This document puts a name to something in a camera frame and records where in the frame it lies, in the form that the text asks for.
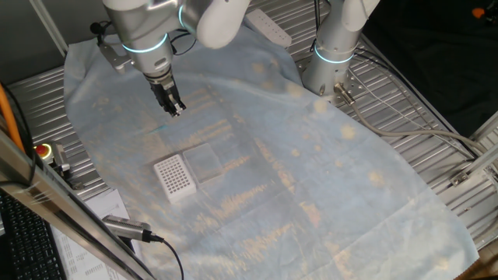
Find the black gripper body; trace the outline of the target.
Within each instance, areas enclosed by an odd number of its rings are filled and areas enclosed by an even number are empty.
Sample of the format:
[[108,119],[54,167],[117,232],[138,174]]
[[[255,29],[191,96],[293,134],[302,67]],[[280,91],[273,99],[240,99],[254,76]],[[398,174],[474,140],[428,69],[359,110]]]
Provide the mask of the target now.
[[179,110],[181,108],[179,94],[170,66],[158,72],[146,73],[145,77],[156,100],[164,110]]

